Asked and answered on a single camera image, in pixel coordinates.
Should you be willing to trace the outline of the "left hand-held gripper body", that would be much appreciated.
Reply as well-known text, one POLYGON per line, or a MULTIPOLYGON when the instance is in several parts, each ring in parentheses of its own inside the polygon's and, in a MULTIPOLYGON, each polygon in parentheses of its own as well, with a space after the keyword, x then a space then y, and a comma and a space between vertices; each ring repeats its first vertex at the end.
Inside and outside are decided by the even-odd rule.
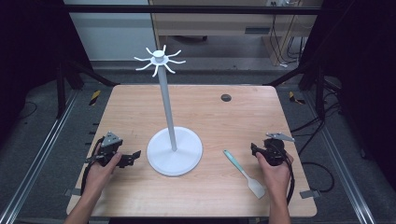
POLYGON ((118 148, 122 145, 123 140, 113 132, 108 132, 99 141, 99 148, 93 156, 93 160, 106 166, 113 156, 117 153, 118 148))

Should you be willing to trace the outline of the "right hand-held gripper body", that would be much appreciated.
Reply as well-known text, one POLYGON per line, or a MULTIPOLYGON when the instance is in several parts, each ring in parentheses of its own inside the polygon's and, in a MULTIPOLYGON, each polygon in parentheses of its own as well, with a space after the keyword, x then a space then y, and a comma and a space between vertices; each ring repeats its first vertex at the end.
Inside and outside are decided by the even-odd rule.
POLYGON ((268 133, 268 138, 263 140, 264 148, 257 148, 271 166, 278 166, 283 162, 290 163, 284 141, 293 142, 294 139, 283 133, 268 133))

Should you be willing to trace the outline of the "person's right hand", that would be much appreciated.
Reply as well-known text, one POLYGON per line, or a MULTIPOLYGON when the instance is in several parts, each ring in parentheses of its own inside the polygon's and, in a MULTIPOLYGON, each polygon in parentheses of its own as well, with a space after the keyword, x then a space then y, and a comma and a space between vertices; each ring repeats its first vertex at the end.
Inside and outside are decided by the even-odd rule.
POLYGON ((270 198, 285 198, 287 200, 290 182, 289 166, 285 162, 278 166, 271 166, 260 153, 257 155, 257 160, 262 168, 264 184, 269 190, 270 198))

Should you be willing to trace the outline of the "person's left hand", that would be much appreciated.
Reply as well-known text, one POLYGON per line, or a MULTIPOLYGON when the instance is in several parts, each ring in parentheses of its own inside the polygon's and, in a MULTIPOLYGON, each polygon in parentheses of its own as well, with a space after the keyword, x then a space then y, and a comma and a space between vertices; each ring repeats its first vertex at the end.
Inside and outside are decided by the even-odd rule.
POLYGON ((120 161, 121 153, 116 153, 106 166, 102 166, 97 162, 93 163, 86 178, 86 184, 83 196, 100 195, 106 183, 110 179, 116 165, 120 161))

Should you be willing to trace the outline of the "yellow black striped tape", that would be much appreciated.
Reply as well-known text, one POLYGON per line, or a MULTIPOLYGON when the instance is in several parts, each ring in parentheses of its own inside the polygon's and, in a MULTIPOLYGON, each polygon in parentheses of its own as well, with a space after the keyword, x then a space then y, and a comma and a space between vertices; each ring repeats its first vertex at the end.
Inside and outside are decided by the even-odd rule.
POLYGON ((296 104, 305 105, 305 100, 296 99, 292 91, 289 91, 289 99, 291 102, 294 102, 296 104))
POLYGON ((97 101, 100 93, 101 93, 100 90, 94 91, 94 93, 92 94, 92 98, 91 98, 91 100, 89 102, 89 105, 95 105, 96 104, 96 101, 97 101))

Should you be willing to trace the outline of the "white hook stand rack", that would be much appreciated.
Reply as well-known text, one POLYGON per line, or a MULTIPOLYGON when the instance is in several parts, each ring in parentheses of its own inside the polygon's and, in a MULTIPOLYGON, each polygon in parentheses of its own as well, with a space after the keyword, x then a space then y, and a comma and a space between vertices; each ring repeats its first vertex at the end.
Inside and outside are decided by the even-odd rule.
POLYGON ((185 61, 172 60, 172 57, 177 56, 181 50, 174 54, 167 54, 166 46, 154 51, 146 48, 146 51, 151 55, 150 58, 141 59, 135 57, 140 62, 148 62, 146 66, 137 68, 137 71, 146 70, 151 66, 155 67, 152 76, 159 79, 167 123, 167 127, 155 133, 148 142, 148 162, 161 175, 170 177, 182 176, 198 165, 204 152, 203 144, 198 134, 186 127, 176 126, 173 120, 166 72, 175 73, 169 67, 169 63, 182 64, 185 61))

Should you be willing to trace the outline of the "white cabinet panel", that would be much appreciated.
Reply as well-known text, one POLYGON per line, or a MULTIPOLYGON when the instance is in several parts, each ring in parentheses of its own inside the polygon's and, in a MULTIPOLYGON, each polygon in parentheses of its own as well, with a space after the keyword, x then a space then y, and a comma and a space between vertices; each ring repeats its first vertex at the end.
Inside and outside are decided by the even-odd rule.
POLYGON ((148 13, 71 13, 91 61, 132 61, 156 49, 148 13))

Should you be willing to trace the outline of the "black curtain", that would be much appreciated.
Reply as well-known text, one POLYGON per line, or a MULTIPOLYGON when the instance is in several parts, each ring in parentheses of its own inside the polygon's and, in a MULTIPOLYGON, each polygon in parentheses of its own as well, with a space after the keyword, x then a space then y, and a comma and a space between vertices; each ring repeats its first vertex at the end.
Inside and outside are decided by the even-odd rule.
POLYGON ((396 0, 323 0, 303 61, 341 81, 341 103, 364 149, 396 188, 396 0))
POLYGON ((65 61, 91 66, 64 0, 0 0, 0 142, 27 93, 55 79, 65 61))

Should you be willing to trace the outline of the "wooden office desk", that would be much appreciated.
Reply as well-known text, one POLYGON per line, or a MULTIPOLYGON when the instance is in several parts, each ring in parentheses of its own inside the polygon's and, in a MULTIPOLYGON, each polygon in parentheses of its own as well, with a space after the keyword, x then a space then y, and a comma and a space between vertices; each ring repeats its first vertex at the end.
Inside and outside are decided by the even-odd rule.
MULTIPOLYGON (((148 0, 152 6, 320 7, 324 0, 148 0)), ((274 65, 294 61, 288 47, 295 37, 308 37, 315 15, 164 14, 151 15, 157 39, 171 35, 258 35, 274 65)))

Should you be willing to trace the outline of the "teal handled white spatula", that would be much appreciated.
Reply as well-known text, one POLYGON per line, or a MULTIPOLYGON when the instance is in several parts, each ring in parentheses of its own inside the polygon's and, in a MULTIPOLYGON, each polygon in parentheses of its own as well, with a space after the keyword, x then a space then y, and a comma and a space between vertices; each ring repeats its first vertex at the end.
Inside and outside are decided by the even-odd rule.
POLYGON ((227 159, 236 167, 236 169, 247 179, 247 186, 254 193, 254 195, 258 199, 262 198, 265 195, 265 189, 262 184, 258 180, 251 178, 246 173, 246 171, 243 169, 243 167, 239 164, 237 159, 232 155, 229 150, 224 149, 223 153, 227 157, 227 159))

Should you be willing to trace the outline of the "aluminium floor rail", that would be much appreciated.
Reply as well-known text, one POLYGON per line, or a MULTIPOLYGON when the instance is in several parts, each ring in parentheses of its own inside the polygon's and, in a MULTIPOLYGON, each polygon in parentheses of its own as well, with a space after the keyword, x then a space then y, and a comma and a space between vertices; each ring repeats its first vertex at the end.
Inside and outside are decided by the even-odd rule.
POLYGON ((348 197, 349 203, 354 210, 354 213, 359 220, 360 224, 376 224, 375 218, 364 200, 361 190, 359 189, 356 180, 347 167, 342 154, 338 150, 330 131, 326 124, 326 118, 339 109, 340 105, 336 97, 331 93, 326 93, 324 96, 319 97, 317 100, 314 94, 310 91, 304 92, 303 96, 306 100, 307 106, 310 108, 311 113, 315 118, 318 118, 317 106, 320 103, 324 104, 324 118, 320 121, 317 127, 317 136, 320 137, 322 147, 319 149, 312 149, 315 155, 319 155, 321 150, 325 151, 328 161, 332 163, 332 169, 336 172, 339 183, 343 186, 344 192, 348 197))
POLYGON ((0 214, 0 224, 13 224, 16 220, 18 213, 21 211, 26 198, 28 197, 47 160, 47 157, 53 149, 53 146, 60 135, 77 98, 78 91, 71 91, 70 96, 67 99, 64 112, 61 113, 59 118, 56 118, 53 121, 48 134, 40 145, 40 149, 35 154, 34 159, 30 163, 29 169, 24 174, 23 180, 18 185, 18 188, 12 198, 0 214))

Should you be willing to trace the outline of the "black frame strut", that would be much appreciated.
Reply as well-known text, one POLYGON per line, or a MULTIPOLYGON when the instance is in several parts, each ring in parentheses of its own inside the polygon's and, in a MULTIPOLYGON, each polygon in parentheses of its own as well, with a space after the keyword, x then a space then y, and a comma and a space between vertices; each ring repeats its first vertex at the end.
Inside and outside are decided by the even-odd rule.
POLYGON ((58 100, 57 119, 59 119, 66 110, 64 82, 67 81, 73 90, 80 90, 84 85, 84 82, 80 77, 80 74, 85 74, 108 87, 115 87, 118 85, 117 82, 113 82, 95 73, 92 68, 84 66, 75 61, 63 61, 62 63, 59 63, 56 69, 57 100, 58 100))
POLYGON ((298 84, 300 90, 306 91, 311 88, 313 84, 316 85, 315 111, 321 120, 325 120, 323 95, 325 78, 324 70, 319 63, 301 63, 297 68, 291 70, 286 75, 266 83, 266 86, 276 87, 300 74, 303 74, 303 77, 298 84))

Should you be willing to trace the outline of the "black horizontal frame bar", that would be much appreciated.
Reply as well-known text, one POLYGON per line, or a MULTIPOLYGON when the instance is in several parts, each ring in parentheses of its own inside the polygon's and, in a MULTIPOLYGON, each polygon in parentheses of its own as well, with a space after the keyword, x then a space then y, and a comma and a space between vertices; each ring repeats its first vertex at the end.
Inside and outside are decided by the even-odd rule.
POLYGON ((322 7, 232 7, 232 6, 143 6, 143 5, 65 5, 69 12, 81 13, 192 13, 319 15, 322 7))

